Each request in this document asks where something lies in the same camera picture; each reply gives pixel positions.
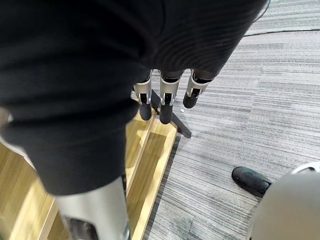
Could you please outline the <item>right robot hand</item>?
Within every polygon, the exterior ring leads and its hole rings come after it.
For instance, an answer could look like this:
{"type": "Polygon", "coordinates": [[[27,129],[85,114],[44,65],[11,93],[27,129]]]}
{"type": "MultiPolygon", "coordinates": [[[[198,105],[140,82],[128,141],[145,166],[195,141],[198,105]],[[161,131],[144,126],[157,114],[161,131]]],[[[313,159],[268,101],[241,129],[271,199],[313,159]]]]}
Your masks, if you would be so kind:
{"type": "Polygon", "coordinates": [[[217,76],[263,0],[3,0],[2,142],[18,147],[74,240],[128,240],[126,125],[150,71],[217,76]]]}

